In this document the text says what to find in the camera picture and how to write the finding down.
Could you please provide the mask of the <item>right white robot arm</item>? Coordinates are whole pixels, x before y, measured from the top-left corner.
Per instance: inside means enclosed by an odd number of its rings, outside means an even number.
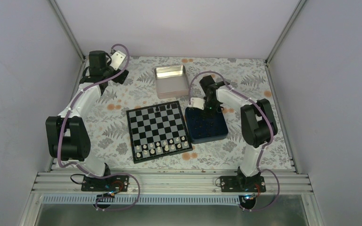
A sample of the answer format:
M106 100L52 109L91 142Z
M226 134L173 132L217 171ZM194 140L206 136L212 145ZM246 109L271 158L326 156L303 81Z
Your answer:
M278 132L271 104L267 99L254 101L225 81L216 83L211 76L203 77L199 84L205 93L202 110L206 115L219 114L221 104L240 114L242 137L252 148L245 151L244 160L237 170L236 184L239 190L247 192L259 182L260 159Z

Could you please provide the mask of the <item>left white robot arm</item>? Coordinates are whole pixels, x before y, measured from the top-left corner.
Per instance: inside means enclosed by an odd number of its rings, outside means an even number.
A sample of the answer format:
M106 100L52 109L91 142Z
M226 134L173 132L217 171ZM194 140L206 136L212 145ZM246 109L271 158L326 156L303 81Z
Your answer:
M128 56L119 50L91 51L90 64L82 73L75 96L63 111L45 122L49 153L56 158L59 167L77 167L94 178L94 185L101 191L109 189L113 179L108 165L91 154L91 140L84 120L110 80L123 83L129 72L119 67L128 61Z

